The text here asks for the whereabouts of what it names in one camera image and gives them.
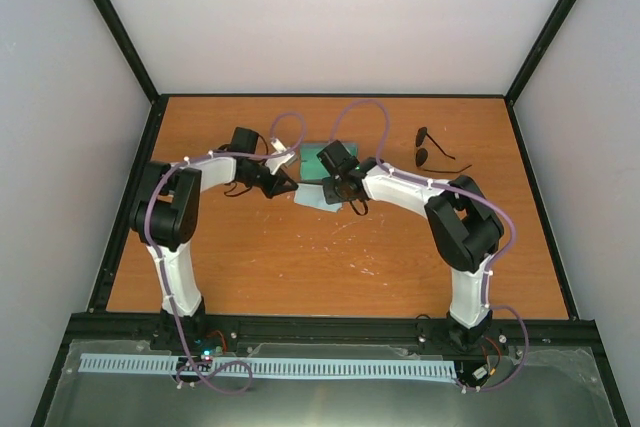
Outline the light blue cleaning cloth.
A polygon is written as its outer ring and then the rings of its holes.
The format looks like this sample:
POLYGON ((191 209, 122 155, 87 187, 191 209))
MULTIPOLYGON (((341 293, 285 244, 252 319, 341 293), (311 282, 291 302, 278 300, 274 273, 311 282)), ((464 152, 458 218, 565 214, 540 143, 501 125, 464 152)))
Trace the light blue cleaning cloth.
POLYGON ((324 196, 321 185, 300 183, 295 191, 294 203, 320 211, 336 213, 342 208, 342 203, 329 204, 324 196))

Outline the dark round sunglasses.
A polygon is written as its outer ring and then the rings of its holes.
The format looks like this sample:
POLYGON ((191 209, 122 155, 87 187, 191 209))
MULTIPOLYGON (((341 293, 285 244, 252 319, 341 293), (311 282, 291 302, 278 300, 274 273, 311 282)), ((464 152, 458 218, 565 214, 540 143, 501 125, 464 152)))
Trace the dark round sunglasses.
POLYGON ((414 163, 417 169, 433 174, 460 174, 473 166, 472 163, 449 154, 426 126, 419 127, 416 132, 414 163))

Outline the grey-blue glasses case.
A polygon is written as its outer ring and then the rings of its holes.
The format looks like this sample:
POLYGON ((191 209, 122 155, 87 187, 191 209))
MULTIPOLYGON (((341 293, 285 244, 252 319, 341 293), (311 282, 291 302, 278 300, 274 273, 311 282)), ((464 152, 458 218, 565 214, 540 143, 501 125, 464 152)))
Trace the grey-blue glasses case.
POLYGON ((306 142, 300 147, 300 180, 320 184, 325 178, 338 178, 355 168, 358 147, 355 142, 306 142))

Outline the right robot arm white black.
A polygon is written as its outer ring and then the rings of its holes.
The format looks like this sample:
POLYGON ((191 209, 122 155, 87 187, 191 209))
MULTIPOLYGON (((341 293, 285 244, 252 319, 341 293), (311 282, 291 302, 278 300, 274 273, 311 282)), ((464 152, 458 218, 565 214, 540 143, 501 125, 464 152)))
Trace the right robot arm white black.
POLYGON ((357 213, 365 215, 370 201, 385 202, 427 220, 436 250, 451 268, 452 299, 443 336, 460 352, 475 348, 493 316, 491 262, 504 227, 473 179, 434 180, 374 157, 360 161, 339 141, 317 158, 328 172, 322 179, 327 203, 360 203, 363 209, 357 213))

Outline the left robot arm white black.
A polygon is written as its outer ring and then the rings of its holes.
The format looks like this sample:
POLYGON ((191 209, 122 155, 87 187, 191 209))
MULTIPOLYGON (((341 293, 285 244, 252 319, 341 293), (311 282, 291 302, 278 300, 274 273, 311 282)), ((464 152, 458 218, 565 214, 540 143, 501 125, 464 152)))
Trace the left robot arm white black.
POLYGON ((175 163, 148 162, 129 214, 129 226, 152 256, 162 291, 162 310, 180 318, 172 335, 186 349, 201 347, 208 325, 195 316, 203 305, 191 259, 200 195, 217 186, 242 184, 271 199, 297 189, 285 172, 296 148, 273 136, 260 155, 258 132, 238 127, 228 144, 175 163))

